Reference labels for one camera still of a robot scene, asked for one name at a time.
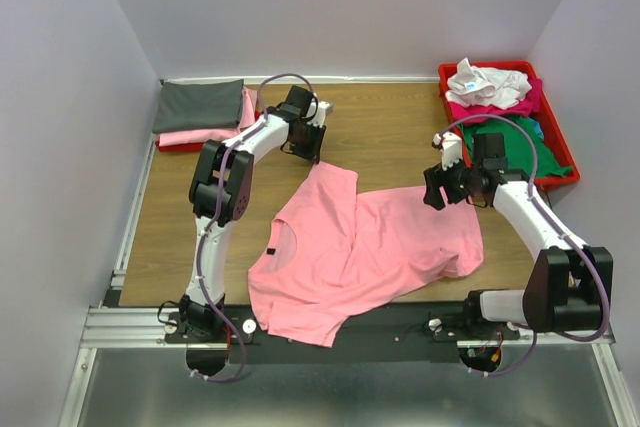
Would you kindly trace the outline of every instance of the pink cloth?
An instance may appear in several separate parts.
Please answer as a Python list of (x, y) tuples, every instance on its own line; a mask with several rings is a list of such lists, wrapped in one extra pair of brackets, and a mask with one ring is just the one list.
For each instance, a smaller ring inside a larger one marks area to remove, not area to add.
[[(532, 113), (540, 110), (540, 101), (542, 96), (542, 81), (540, 79), (529, 79), (531, 90), (527, 92), (524, 100), (521, 100), (513, 107), (508, 109), (499, 109), (493, 105), (470, 105), (463, 107), (455, 102), (449, 102), (453, 120), (460, 120), (475, 114), (494, 114), (494, 115), (522, 115), (529, 117)], [(465, 125), (480, 124), (486, 119), (472, 119), (465, 122)]]
[(331, 347), (349, 316), (481, 265), (471, 205), (438, 212), (423, 204), (424, 187), (356, 196), (357, 178), (314, 166), (271, 223), (249, 270), (251, 306), (269, 334)]
[(191, 144), (197, 142), (206, 142), (207, 140), (227, 140), (235, 137), (247, 127), (251, 127), (256, 119), (254, 112), (256, 110), (256, 91), (242, 88), (242, 117), (240, 123), (235, 129), (197, 129), (183, 130), (180, 132), (167, 132), (158, 135), (158, 145), (166, 147), (168, 145)]

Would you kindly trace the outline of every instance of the red basket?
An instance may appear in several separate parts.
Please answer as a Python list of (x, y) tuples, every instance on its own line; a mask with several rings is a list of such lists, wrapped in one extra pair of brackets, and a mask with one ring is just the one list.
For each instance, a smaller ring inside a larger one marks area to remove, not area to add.
[[(531, 64), (523, 60), (512, 62), (474, 62), (473, 65), (477, 67), (495, 67), (496, 69), (503, 70), (518, 70), (520, 72), (524, 72), (532, 79), (538, 78)], [(449, 122), (453, 122), (453, 115), (451, 113), (449, 102), (447, 102), (447, 99), (445, 99), (444, 94), (447, 90), (449, 90), (447, 80), (457, 71), (457, 64), (442, 64), (438, 69), (438, 72), (440, 73), (440, 96), (442, 97), (444, 110), (447, 114), (447, 119), (449, 120)], [(553, 111), (551, 110), (551, 106), (549, 105), (544, 92), (542, 93), (540, 104), (540, 111), (538, 113), (532, 114), (531, 118), (537, 120), (540, 123), (540, 127), (544, 132), (544, 144), (549, 147), (551, 152), (553, 152), (553, 155), (555, 155), (556, 160), (558, 161), (560, 166), (571, 167), (571, 172), (566, 177), (539, 177), (536, 179), (535, 184), (538, 187), (544, 189), (545, 191), (549, 191), (557, 189), (558, 187), (562, 187), (564, 185), (575, 184), (580, 180), (580, 172), (578, 171), (576, 163), (573, 161), (571, 152), (569, 152), (569, 147), (567, 147), (567, 143), (564, 140), (562, 131), (558, 126), (558, 122), (553, 115)], [(460, 129), (454, 128), (453, 130), (463, 139), (464, 142), (464, 137), (462, 136)], [(464, 155), (465, 163), (467, 165), (471, 165), (466, 146), (462, 149), (462, 153)]]
[(192, 144), (179, 144), (179, 145), (167, 145), (160, 146), (160, 142), (156, 140), (156, 148), (160, 152), (200, 152), (204, 142), (194, 142)]

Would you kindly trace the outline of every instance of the white cloth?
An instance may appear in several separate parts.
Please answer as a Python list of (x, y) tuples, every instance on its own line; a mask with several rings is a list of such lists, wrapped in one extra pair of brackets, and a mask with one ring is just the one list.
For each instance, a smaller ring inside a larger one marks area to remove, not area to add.
[(517, 105), (531, 90), (527, 79), (527, 74), (517, 70), (475, 67), (469, 64), (469, 59), (464, 59), (458, 64), (458, 73), (447, 81), (450, 90), (445, 97), (463, 107), (493, 105), (506, 110)]

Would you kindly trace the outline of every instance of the green shirt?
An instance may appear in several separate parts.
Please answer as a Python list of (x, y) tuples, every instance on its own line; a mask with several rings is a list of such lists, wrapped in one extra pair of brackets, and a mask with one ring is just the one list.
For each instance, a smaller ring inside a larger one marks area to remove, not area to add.
[[(538, 173), (536, 177), (564, 177), (571, 172), (571, 167), (560, 167), (558, 161), (554, 157), (549, 148), (542, 143), (538, 137), (531, 122), (527, 122), (524, 117), (511, 116), (507, 119), (515, 122), (531, 137), (538, 153)], [(531, 147), (527, 139), (516, 130), (515, 127), (496, 119), (488, 119), (481, 124), (470, 126), (460, 126), (464, 135), (464, 141), (467, 144), (469, 156), (472, 156), (473, 136), (475, 134), (493, 134), (501, 133), (504, 137), (504, 147), (507, 154), (510, 169), (522, 169), (528, 175), (531, 175), (533, 167), (533, 158), (531, 156)]]

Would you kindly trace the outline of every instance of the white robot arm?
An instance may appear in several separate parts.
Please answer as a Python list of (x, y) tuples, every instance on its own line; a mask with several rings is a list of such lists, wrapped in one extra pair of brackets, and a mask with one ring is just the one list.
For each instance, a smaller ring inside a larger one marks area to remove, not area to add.
[[(267, 118), (262, 116), (252, 127), (232, 139), (222, 143), (209, 141), (203, 146), (189, 192), (196, 214), (196, 256), (191, 280), (180, 301), (181, 312), (193, 327), (210, 330), (209, 326), (214, 321), (207, 309), (208, 302), (199, 282), (201, 279), (204, 279), (214, 304), (221, 303), (224, 298), (227, 251), (235, 223), (249, 203), (253, 166), (271, 150), (284, 149), (287, 143), (287, 153), (317, 163), (326, 129), (324, 123), (332, 111), (332, 104), (317, 101), (309, 91), (294, 86), (282, 104), (270, 108)], [(224, 170), (224, 181), (220, 191), (221, 170)], [(219, 216), (214, 219), (216, 211)]]
[(466, 323), (513, 322), (534, 332), (596, 330), (584, 340), (602, 335), (611, 296), (609, 252), (589, 246), (571, 232), (542, 201), (528, 176), (508, 169), (501, 134), (474, 137), (471, 167), (464, 164), (457, 135), (437, 134), (432, 145), (442, 151), (442, 162), (424, 172), (424, 202), (441, 210), (443, 193), (449, 204), (482, 195), (511, 223), (535, 260), (524, 290), (470, 292), (465, 301)]

